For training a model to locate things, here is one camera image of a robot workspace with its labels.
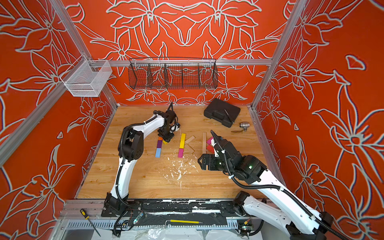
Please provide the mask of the purple building block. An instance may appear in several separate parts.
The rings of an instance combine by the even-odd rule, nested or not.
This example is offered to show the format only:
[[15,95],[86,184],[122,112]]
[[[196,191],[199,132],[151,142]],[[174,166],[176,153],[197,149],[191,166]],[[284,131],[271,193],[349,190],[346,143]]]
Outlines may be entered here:
[[158,140],[157,149],[161,149],[162,148],[162,144],[163,144],[163,141],[162,140]]

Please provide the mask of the red building block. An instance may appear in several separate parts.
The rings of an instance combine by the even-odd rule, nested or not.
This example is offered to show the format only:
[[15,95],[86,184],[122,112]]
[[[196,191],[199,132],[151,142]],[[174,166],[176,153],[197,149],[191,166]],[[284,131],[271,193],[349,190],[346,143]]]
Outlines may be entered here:
[[206,147],[206,149],[210,152],[210,153],[215,153],[215,150],[214,150],[214,148],[213,148],[213,146],[211,146],[211,145],[208,145],[207,147]]

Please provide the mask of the magenta block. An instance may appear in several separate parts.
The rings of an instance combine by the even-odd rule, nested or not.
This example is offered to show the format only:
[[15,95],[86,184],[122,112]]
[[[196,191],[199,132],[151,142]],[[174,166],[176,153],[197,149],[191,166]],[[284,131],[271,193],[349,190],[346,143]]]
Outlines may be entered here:
[[183,158],[183,155],[184,155],[184,149],[183,148],[179,148],[178,158]]
[[208,145],[212,145],[212,141],[213,141],[213,139],[214,139],[213,137],[209,138],[209,139],[207,140],[207,144],[208,144]]

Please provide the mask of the light blue block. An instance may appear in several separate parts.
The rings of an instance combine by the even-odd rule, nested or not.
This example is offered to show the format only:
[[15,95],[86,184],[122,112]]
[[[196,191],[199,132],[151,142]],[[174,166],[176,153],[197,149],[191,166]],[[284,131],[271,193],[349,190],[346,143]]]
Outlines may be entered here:
[[156,158],[160,158],[160,157],[161,157],[161,152],[162,152],[162,149],[161,149],[161,148],[157,148],[157,149],[156,149],[155,157],[156,157]]

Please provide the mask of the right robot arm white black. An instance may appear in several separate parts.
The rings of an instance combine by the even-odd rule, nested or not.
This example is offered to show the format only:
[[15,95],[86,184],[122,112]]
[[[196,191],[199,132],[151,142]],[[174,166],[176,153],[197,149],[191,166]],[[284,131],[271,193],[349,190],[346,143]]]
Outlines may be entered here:
[[305,204],[286,188],[258,158],[243,156],[234,145],[212,134],[213,154],[202,154],[202,170],[220,171],[242,191],[233,204],[238,215],[255,216],[285,233],[291,240],[325,240],[331,233],[347,237],[332,228],[333,217]]

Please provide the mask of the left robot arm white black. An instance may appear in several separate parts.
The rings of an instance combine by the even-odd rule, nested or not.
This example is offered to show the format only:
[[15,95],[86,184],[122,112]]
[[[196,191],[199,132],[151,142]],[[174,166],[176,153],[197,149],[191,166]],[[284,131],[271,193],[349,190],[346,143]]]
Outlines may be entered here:
[[138,209],[139,202],[129,201],[129,184],[134,167],[144,153],[144,140],[152,132],[169,143],[180,129],[173,103],[166,111],[153,111],[150,119],[137,124],[126,126],[118,145],[119,167],[112,190],[107,193],[102,210],[103,217],[118,217],[121,219],[127,211]]

